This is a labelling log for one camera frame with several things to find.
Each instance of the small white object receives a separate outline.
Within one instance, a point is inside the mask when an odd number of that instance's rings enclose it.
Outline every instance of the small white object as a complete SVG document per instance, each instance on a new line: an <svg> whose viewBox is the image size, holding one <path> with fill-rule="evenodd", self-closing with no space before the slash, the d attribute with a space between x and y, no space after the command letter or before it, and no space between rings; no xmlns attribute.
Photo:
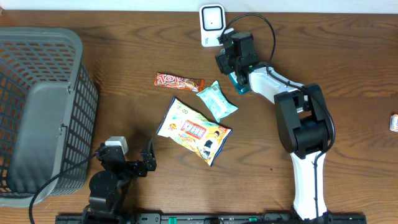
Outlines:
<svg viewBox="0 0 398 224"><path fill-rule="evenodd" d="M394 114L390 119L390 131L398 133L398 114Z"/></svg>
<svg viewBox="0 0 398 224"><path fill-rule="evenodd" d="M315 173L313 162L315 157L321 153L313 152L300 159L296 154L291 153L294 168L294 184L296 193L294 197L293 207L302 220L317 217L315 210ZM323 162L326 154L322 155L318 161L317 182L318 182L318 214L322 216L326 212L326 205L323 199Z"/></svg>
<svg viewBox="0 0 398 224"><path fill-rule="evenodd" d="M127 141L124 136L112 136L105 142L105 146L121 146L123 155L125 155L129 148L127 146Z"/></svg>
<svg viewBox="0 0 398 224"><path fill-rule="evenodd" d="M219 4L209 4L199 9L201 44L204 47L221 46L217 37L225 28L225 10Z"/></svg>

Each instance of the mint green snack packet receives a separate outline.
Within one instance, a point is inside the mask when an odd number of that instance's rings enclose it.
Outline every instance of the mint green snack packet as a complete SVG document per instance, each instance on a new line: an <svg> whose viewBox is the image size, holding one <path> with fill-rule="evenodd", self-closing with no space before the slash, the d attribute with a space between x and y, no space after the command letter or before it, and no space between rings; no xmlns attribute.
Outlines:
<svg viewBox="0 0 398 224"><path fill-rule="evenodd" d="M197 96L205 102L217 122L220 122L221 118L225 118L238 109L226 100L221 92L218 81L215 81L211 86L197 93Z"/></svg>

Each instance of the red candy wrapper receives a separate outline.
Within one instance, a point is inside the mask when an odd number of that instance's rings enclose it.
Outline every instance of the red candy wrapper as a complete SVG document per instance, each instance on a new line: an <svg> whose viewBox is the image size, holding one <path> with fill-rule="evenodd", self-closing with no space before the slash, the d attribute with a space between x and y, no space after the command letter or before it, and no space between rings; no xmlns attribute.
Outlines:
<svg viewBox="0 0 398 224"><path fill-rule="evenodd" d="M190 90L197 93L203 90L204 85L205 80L202 79L182 78L175 75L162 74L159 72L155 77L155 86L166 86L180 90Z"/></svg>

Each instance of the white wall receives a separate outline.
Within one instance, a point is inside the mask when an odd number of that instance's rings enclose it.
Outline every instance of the white wall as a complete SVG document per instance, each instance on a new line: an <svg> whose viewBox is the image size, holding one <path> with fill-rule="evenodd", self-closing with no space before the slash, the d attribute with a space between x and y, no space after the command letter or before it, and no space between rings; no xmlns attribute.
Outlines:
<svg viewBox="0 0 398 224"><path fill-rule="evenodd" d="M4 9L198 11L219 3L227 12L398 13L398 0L0 0Z"/></svg>

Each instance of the chip bag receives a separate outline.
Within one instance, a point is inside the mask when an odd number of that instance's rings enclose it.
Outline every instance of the chip bag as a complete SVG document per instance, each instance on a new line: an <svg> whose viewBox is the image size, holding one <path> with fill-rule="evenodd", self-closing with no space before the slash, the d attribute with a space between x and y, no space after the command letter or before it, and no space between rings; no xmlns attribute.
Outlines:
<svg viewBox="0 0 398 224"><path fill-rule="evenodd" d="M232 129L209 122L203 115L173 98L157 134L195 152L209 166L221 152Z"/></svg>

